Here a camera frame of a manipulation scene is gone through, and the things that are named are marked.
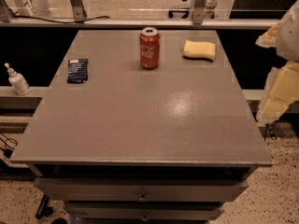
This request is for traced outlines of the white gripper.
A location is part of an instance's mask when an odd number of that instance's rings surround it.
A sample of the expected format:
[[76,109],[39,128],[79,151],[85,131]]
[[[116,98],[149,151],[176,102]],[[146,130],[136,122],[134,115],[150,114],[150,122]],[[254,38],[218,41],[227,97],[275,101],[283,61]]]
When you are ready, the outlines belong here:
[[258,105],[256,119],[261,124],[271,124],[299,99],[299,7],[291,7],[255,44],[262,48],[277,47],[277,55],[289,60],[282,68],[270,70]]

